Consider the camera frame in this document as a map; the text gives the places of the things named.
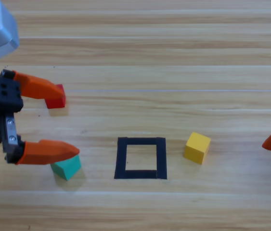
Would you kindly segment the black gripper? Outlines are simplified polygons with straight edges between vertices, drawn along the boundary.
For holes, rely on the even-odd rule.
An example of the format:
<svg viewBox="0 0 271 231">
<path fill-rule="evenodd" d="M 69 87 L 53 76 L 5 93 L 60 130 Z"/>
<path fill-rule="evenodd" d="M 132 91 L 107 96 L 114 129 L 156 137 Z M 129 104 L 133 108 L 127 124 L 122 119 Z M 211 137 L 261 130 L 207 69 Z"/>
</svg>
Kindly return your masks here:
<svg viewBox="0 0 271 231">
<path fill-rule="evenodd" d="M 6 116 L 21 111 L 21 96 L 33 99 L 59 99 L 65 94 L 54 83 L 32 75 L 3 69 L 0 77 L 0 143 L 5 132 Z M 22 141 L 18 136 L 14 141 L 4 141 L 5 160 L 16 165 L 47 165 L 70 159 L 80 150 L 64 141 L 40 140 Z"/>
</svg>

